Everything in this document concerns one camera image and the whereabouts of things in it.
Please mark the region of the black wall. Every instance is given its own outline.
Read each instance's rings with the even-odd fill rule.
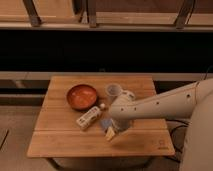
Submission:
[[[205,72],[213,33],[0,31],[1,71]]]

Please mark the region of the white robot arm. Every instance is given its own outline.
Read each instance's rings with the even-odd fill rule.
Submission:
[[[213,170],[213,79],[192,83],[153,97],[134,100],[123,93],[109,108],[115,132],[140,118],[190,118],[181,171]]]

